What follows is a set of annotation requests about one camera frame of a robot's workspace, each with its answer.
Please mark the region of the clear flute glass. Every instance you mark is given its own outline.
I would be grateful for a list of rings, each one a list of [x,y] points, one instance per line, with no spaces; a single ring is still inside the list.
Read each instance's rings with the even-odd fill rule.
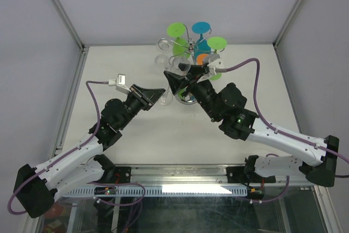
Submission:
[[[177,75],[186,76],[186,74],[188,73],[191,67],[189,60],[181,56],[171,57],[169,59],[169,63],[170,65],[167,69],[161,70],[163,75],[164,75],[164,71],[167,70]],[[173,94],[170,90],[169,83],[168,83],[166,92],[161,96],[159,103],[163,106],[167,106],[171,104],[172,101],[173,101]]]

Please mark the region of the orange plastic wine glass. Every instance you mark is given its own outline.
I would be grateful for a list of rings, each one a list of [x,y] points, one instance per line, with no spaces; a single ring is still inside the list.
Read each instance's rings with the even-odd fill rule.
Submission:
[[[205,65],[209,63],[209,54],[202,53],[197,56],[196,58],[196,64],[197,65]]]

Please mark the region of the green wine glass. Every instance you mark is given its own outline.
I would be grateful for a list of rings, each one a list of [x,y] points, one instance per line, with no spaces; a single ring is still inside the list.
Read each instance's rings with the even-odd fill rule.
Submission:
[[[174,56],[183,56],[189,58],[189,43],[182,36],[187,33],[186,26],[183,23],[175,22],[168,26],[167,35],[174,39],[172,53]]]
[[[211,53],[219,53],[219,51],[224,50],[224,48],[227,46],[227,41],[222,37],[212,37],[208,39],[207,44],[213,50],[213,52]],[[211,76],[208,73],[208,79],[213,81],[218,80],[221,78],[221,75],[222,75],[221,72],[217,73],[214,76]]]

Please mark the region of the clear wine glass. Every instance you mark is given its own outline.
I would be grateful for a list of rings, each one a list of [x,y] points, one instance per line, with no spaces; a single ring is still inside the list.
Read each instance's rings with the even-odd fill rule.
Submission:
[[[156,48],[160,52],[154,59],[155,65],[161,70],[167,69],[170,65],[169,63],[169,53],[172,52],[173,44],[168,38],[161,38],[156,43]]]

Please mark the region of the blue plastic wine glass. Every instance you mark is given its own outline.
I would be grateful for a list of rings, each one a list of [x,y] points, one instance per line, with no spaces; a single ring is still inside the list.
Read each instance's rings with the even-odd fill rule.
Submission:
[[[201,54],[209,54],[211,52],[211,48],[207,44],[207,37],[211,34],[212,29],[210,27],[210,24],[207,22],[197,22],[192,26],[192,31],[195,34],[199,34],[200,37],[196,41],[194,45],[194,54],[193,54],[193,60],[194,63],[197,61],[197,57]]]

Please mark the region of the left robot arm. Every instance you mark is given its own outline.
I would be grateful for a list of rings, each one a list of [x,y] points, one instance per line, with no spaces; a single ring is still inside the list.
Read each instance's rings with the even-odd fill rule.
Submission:
[[[10,200],[18,199],[31,218],[46,213],[65,193],[90,182],[108,183],[114,164],[103,152],[113,146],[123,130],[140,112],[150,110],[165,93],[163,88],[142,88],[133,84],[121,88],[126,100],[110,99],[97,110],[97,122],[71,149],[44,163],[22,166],[17,173]]]

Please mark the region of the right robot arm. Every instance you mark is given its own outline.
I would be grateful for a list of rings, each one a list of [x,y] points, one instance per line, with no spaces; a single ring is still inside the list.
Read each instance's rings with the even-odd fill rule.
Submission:
[[[225,73],[230,70],[205,64],[192,66],[185,75],[169,70],[165,70],[164,75],[172,94],[190,93],[228,137],[265,144],[288,153],[287,157],[272,159],[249,156],[244,168],[246,180],[257,182],[280,171],[284,176],[303,174],[306,180],[318,186],[334,186],[339,148],[337,137],[316,138],[275,126],[262,116],[259,108],[255,111],[245,108],[247,99],[234,83],[216,92],[206,79],[212,71]]]

